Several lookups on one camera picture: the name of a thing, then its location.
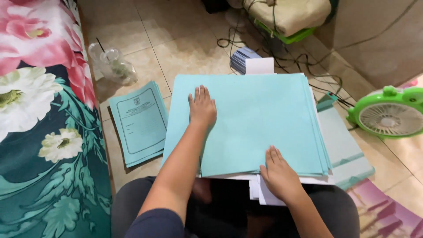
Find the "tile floor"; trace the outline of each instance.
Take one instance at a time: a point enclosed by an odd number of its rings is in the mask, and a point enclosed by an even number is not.
[[[118,191],[135,178],[156,175],[162,158],[135,168],[124,168],[107,99],[137,90],[154,80],[169,110],[173,80],[177,74],[233,73],[229,67],[230,48],[223,49],[216,44],[217,39],[227,37],[229,26],[222,13],[208,14],[199,0],[103,0],[101,3],[99,0],[86,0],[79,3],[88,24],[89,41],[93,42],[98,37],[104,45],[120,48],[126,59],[134,64],[139,77],[139,81],[130,87],[119,87],[95,73],[109,165]],[[260,42],[247,33],[237,33],[235,40],[238,39],[246,41],[252,49],[261,48]],[[307,53],[300,44],[290,45],[289,49],[292,55],[287,57],[291,58]],[[284,62],[284,66],[289,65],[290,62]],[[287,70],[291,73],[298,71],[296,66],[289,66]],[[312,67],[311,71],[314,74],[325,73],[320,66]],[[285,73],[279,68],[275,68],[275,72]],[[306,75],[317,87],[331,91],[338,88],[331,77]],[[325,93],[318,89],[314,92],[317,99]],[[341,96],[355,103],[345,90],[341,91]],[[341,105],[335,104],[335,107],[341,116],[346,115]],[[423,136],[381,140],[360,129],[351,134],[376,169],[371,177],[376,186],[423,217]]]

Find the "white paper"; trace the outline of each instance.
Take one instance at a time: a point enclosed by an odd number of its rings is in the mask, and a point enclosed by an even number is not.
[[[274,74],[275,64],[273,57],[245,59],[245,74],[260,75]]]

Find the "folded cloth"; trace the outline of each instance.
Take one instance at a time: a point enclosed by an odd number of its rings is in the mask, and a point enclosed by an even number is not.
[[[304,28],[322,25],[331,4],[329,0],[279,0],[275,6],[275,22],[273,6],[268,6],[266,1],[245,0],[244,8],[268,28],[274,30],[276,25],[279,33],[290,36]]]

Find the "light blue folder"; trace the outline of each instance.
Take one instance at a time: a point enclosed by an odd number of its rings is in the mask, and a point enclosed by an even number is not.
[[[127,167],[163,153],[168,114],[154,81],[109,103]]]
[[[188,94],[201,84],[217,106],[201,158],[203,177],[257,171],[272,144],[299,175],[328,174],[331,165],[303,74],[178,75],[163,163],[189,124]]]

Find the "white flower print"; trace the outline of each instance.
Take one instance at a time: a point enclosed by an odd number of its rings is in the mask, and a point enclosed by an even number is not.
[[[59,129],[60,135],[54,132],[47,134],[46,138],[41,142],[43,147],[38,153],[39,157],[45,157],[46,161],[56,163],[62,159],[73,158],[82,152],[82,137],[78,130]]]
[[[63,88],[45,72],[28,67],[0,76],[0,142],[9,132],[30,130],[50,111],[54,93]]]

